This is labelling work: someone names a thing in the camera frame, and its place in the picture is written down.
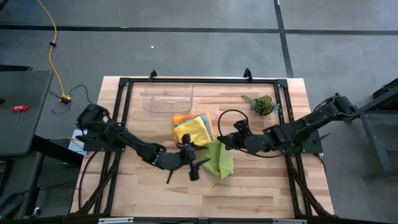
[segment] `clear plastic container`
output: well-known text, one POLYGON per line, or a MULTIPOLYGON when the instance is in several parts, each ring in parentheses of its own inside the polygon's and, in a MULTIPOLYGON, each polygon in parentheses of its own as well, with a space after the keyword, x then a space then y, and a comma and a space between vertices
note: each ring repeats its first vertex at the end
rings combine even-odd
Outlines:
POLYGON ((145 87, 142 107, 158 115, 190 114, 192 98, 192 85, 151 83, 145 87))

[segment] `green towel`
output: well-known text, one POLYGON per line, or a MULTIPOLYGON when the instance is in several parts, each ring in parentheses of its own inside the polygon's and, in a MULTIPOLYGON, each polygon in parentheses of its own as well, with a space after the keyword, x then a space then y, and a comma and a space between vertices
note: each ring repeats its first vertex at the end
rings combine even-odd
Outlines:
POLYGON ((225 149, 225 145, 217 139, 214 139, 207 149, 203 149, 199 152, 199 158, 210 159, 203 166, 208 172, 211 172, 215 176, 224 179, 225 177, 232 174, 234 170, 234 157, 230 151, 225 149))

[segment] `green leaves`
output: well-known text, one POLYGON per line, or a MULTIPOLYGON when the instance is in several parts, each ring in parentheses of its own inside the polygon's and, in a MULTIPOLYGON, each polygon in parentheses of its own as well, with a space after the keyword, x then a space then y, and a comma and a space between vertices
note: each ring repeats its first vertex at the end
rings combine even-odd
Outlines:
POLYGON ((250 109, 254 110, 261 116, 265 116, 272 112, 278 112, 279 110, 279 104, 272 102, 272 98, 268 95, 260 98, 254 98, 247 95, 242 95, 242 97, 245 100, 250 101, 250 109))

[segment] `concrete floor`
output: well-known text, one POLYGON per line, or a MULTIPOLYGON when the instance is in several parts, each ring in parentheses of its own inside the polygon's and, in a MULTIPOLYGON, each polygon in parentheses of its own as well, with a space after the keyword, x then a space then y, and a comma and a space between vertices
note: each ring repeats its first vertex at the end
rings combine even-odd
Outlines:
MULTIPOLYGON (((389 0, 280 0, 286 29, 398 30, 398 2, 389 0)), ((129 27, 200 27, 278 29, 273 0, 43 0, 58 25, 129 27)), ((50 25, 36 1, 10 0, 0 23, 50 25)), ((1 30, 0 64, 50 70, 47 61, 52 31, 1 30)), ((340 92, 361 106, 383 84, 397 77, 396 35, 288 34, 294 77, 304 78, 312 107, 340 92)), ((249 67, 255 77, 287 77, 279 34, 194 32, 58 33, 53 62, 65 88, 84 84, 96 101, 105 75, 240 77, 249 67)), ((53 79, 51 89, 59 92, 53 79)), ((37 134, 70 136, 87 102, 84 89, 73 93, 72 110, 47 98, 37 134)), ((377 171, 359 121, 331 123, 321 133, 326 175, 335 213, 340 217, 398 222, 398 181, 364 184, 362 176, 377 171)), ((40 185, 77 179, 76 167, 46 159, 40 185), (59 170, 50 180, 46 170, 59 170)), ((42 216, 67 213, 74 186, 41 192, 42 216)))

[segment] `wooden tabletop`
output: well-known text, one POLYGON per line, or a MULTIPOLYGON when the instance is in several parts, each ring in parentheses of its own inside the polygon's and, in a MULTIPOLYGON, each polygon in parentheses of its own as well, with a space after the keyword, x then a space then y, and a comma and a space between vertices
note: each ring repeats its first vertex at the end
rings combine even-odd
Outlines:
MULTIPOLYGON (((120 77, 104 77, 98 104, 112 113, 120 77)), ((294 118, 301 118, 310 112, 304 80, 287 79, 294 118)), ((156 142, 175 149, 172 137, 172 118, 154 116, 143 110, 143 93, 148 83, 135 83, 127 119, 130 132, 145 141, 156 142)), ((218 136, 217 120, 228 109, 238 109, 249 117, 252 132, 278 124, 278 115, 259 116, 249 109, 241 95, 260 97, 271 96, 274 101, 274 87, 270 84, 192 84, 193 106, 191 114, 209 112, 215 136, 218 136)), ((285 100, 282 96, 284 114, 285 100)), ((243 119, 237 113, 227 113, 221 121, 223 134, 236 131, 233 124, 243 119)), ((188 167, 174 172, 166 184, 168 172, 160 170, 127 148, 122 154, 118 180, 114 194, 112 216, 131 217, 224 217, 224 218, 288 218, 294 217, 290 196, 287 168, 284 157, 263 159, 232 150, 234 172, 220 180, 204 169, 200 169, 200 180, 191 182, 188 167)), ((99 152, 89 164, 81 189, 84 203, 98 185, 104 153, 99 152)), ((303 164, 308 188, 330 213, 330 200, 325 171, 319 159, 303 154, 303 164)), ((89 155, 85 156, 81 169, 89 155)), ((78 189, 75 190, 72 211, 78 209, 78 189)), ((104 191, 102 209, 108 188, 104 191)), ((300 208, 303 210, 302 194, 298 191, 300 208)))

